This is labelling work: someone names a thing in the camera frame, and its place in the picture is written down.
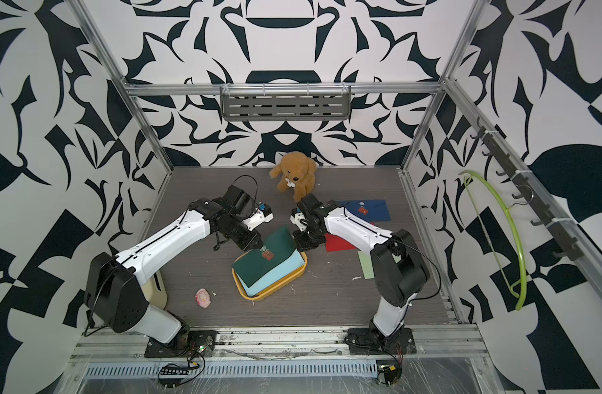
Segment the red envelope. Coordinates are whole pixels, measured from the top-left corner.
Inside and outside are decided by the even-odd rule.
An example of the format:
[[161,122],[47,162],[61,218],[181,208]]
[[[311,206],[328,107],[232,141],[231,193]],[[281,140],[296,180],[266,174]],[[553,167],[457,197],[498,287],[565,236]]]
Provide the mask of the red envelope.
[[356,246],[339,236],[325,234],[325,250],[327,252],[351,251],[356,249]]

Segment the dark green envelope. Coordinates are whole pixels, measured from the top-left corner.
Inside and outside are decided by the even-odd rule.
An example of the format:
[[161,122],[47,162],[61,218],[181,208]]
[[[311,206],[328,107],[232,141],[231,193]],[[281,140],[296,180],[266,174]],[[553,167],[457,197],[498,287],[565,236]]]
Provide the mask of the dark green envelope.
[[263,274],[285,261],[297,251],[294,238],[287,227],[281,227],[264,240],[259,250],[252,250],[238,259],[232,269],[252,285]]

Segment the light blue envelope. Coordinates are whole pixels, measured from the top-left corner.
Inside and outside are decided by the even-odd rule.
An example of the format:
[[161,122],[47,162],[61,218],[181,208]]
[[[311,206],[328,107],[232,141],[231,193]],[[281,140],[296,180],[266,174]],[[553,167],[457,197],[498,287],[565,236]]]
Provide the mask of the light blue envelope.
[[248,285],[248,283],[243,280],[240,275],[238,275],[238,279],[240,280],[241,286],[248,297],[257,297],[265,294],[279,281],[286,279],[286,277],[289,277],[289,275],[295,273],[299,269],[302,269],[305,265],[305,254],[295,251],[293,254],[291,254],[291,256],[289,256],[288,259],[268,271],[266,274],[263,274],[261,277],[259,277],[259,279],[255,280],[252,285]]

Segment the dark blue envelope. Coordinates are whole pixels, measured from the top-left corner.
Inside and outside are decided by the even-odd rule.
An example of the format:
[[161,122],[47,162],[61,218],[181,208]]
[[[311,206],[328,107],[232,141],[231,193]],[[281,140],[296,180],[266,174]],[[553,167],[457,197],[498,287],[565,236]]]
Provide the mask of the dark blue envelope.
[[338,204],[345,207],[353,216],[368,223],[391,220],[385,200],[340,200]]

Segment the yellow plastic storage box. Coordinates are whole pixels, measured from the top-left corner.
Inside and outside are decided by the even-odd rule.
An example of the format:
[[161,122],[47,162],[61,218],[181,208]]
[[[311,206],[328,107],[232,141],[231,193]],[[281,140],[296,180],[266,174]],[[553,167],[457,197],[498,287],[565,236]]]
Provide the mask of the yellow plastic storage box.
[[289,275],[287,275],[286,277],[283,277],[279,281],[274,282],[271,286],[269,286],[268,288],[265,288],[262,292],[256,294],[255,296],[249,296],[247,294],[247,292],[244,290],[244,287],[240,281],[239,276],[236,274],[236,272],[233,269],[231,269],[232,276],[235,281],[235,285],[236,285],[241,297],[243,297],[243,299],[245,299],[245,300],[250,300],[250,301],[264,300],[266,297],[271,296],[272,294],[276,293],[281,288],[286,287],[287,285],[291,284],[293,281],[295,281],[299,277],[302,277],[302,275],[305,274],[305,271],[307,268],[307,253],[300,252],[299,255],[303,258],[303,261],[304,261],[303,266],[294,270],[294,272],[291,272]]

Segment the light green envelope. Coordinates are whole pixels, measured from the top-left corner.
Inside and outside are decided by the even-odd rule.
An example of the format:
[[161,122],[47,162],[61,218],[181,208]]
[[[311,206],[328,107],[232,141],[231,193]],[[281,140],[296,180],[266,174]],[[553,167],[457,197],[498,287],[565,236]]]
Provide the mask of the light green envelope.
[[371,256],[363,251],[358,251],[358,259],[362,267],[363,277],[366,280],[374,279],[375,274],[372,266]]

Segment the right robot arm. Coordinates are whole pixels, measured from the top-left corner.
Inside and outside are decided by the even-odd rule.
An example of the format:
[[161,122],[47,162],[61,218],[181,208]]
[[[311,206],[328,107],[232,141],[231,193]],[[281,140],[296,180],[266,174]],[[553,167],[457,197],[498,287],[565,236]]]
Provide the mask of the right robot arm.
[[412,330],[405,325],[407,312],[432,276],[441,278],[432,259],[417,249],[412,235],[389,231],[358,218],[339,203],[320,202],[310,194],[291,210],[297,227],[297,250],[311,251],[338,236],[371,259],[376,289],[381,295],[368,328],[350,328],[344,343],[353,354],[411,355],[417,352]]

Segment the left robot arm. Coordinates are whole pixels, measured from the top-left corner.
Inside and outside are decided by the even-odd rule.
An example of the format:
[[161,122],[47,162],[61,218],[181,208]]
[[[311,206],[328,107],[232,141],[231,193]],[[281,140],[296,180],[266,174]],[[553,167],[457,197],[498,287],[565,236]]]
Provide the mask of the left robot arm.
[[263,246],[257,228],[273,220],[271,207],[235,185],[213,200],[188,205],[175,221],[148,239],[115,255],[102,252],[89,267],[84,303],[90,318],[99,318],[114,333],[139,333],[169,351],[189,348],[189,325],[152,305],[143,294],[147,283],[189,246],[215,235],[215,249],[233,241],[242,251]]

